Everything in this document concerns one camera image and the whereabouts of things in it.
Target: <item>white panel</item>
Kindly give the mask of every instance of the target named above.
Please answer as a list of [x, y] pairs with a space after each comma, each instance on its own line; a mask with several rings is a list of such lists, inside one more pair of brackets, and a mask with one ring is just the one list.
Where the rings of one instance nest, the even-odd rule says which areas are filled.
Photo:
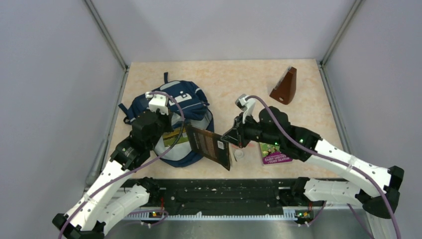
[[0, 238], [57, 238], [122, 76], [83, 1], [0, 1]]
[[95, 0], [127, 62], [321, 59], [352, 0]]
[[328, 63], [354, 154], [405, 170], [396, 216], [420, 238], [422, 1], [366, 1]]

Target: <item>blue backpack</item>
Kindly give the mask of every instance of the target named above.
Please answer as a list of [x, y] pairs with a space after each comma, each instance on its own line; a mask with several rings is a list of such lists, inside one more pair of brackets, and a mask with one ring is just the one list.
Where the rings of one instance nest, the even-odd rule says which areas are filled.
[[[214, 132], [213, 116], [208, 110], [209, 103], [201, 88], [191, 81], [168, 82], [168, 72], [164, 73], [164, 83], [164, 85], [152, 91], [162, 91], [172, 96], [183, 110], [185, 124], [189, 122], [195, 127]], [[146, 99], [145, 94], [142, 94], [133, 100], [132, 105], [128, 109], [123, 104], [119, 104], [119, 108], [126, 114], [123, 119], [124, 123], [131, 124], [139, 114], [148, 110], [148, 102], [149, 100]], [[180, 127], [179, 109], [170, 100], [167, 103], [167, 107], [171, 112], [175, 113], [172, 117], [172, 127]], [[165, 149], [161, 138], [154, 152], [158, 155]], [[161, 160], [174, 167], [186, 167], [201, 158], [201, 155], [191, 150], [189, 142], [184, 142], [175, 145]]]

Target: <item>table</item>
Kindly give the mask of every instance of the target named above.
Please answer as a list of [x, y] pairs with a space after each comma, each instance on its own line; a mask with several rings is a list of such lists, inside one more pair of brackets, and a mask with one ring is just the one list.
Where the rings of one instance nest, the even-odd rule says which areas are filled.
[[[289, 66], [298, 70], [297, 90], [293, 101], [286, 106], [270, 98], [269, 94]], [[275, 106], [287, 113], [292, 125], [306, 127], [341, 148], [315, 59], [132, 63], [122, 103], [129, 107], [135, 97], [164, 84], [164, 72], [169, 72], [169, 81], [193, 81], [204, 91], [210, 103], [209, 109], [214, 116], [216, 133], [223, 134], [232, 127], [233, 119], [241, 112], [234, 101], [245, 93], [261, 97], [267, 105]], [[257, 102], [253, 114], [255, 119], [258, 118], [261, 109], [263, 106]], [[119, 111], [109, 155], [131, 130], [131, 126], [123, 123], [124, 117], [124, 113]], [[243, 150], [244, 158], [233, 162], [230, 171], [206, 158], [185, 168], [174, 168], [158, 160], [139, 170], [133, 177], [163, 179], [338, 177], [328, 170], [298, 160], [286, 164], [262, 166], [256, 143], [249, 144]], [[154, 152], [151, 152], [148, 160], [154, 157]]]

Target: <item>gray floor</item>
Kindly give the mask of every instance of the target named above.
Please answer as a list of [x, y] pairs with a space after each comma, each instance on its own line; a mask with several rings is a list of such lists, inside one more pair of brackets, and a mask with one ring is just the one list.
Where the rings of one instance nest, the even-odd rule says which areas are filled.
[[[364, 211], [358, 214], [367, 223]], [[309, 228], [283, 221], [167, 221], [148, 229], [138, 222], [117, 224], [108, 239], [366, 239], [349, 210], [324, 210]]]

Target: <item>wooden table surface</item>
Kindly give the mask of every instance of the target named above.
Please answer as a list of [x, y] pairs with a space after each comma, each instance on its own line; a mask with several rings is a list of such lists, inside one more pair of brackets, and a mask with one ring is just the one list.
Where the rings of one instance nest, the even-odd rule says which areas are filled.
[[[298, 72], [295, 98], [286, 106], [270, 98], [269, 93], [288, 66], [297, 68]], [[129, 107], [135, 97], [161, 86], [164, 83], [164, 72], [169, 72], [169, 81], [193, 81], [204, 91], [214, 116], [216, 133], [223, 134], [232, 127], [233, 119], [241, 112], [234, 101], [245, 93], [261, 97], [267, 105], [275, 106], [287, 113], [292, 125], [306, 127], [341, 148], [315, 59], [132, 63], [122, 103]], [[261, 109], [262, 105], [257, 102], [254, 118], [257, 119]], [[109, 155], [131, 130], [131, 126], [123, 123], [124, 117], [124, 113], [119, 111]], [[165, 179], [338, 177], [323, 168], [307, 165], [298, 160], [287, 164], [262, 166], [256, 143], [249, 144], [243, 151], [244, 158], [234, 162], [230, 171], [206, 158], [185, 168], [174, 168], [158, 160], [135, 173], [133, 177]], [[151, 152], [149, 160], [154, 157], [154, 152]]]

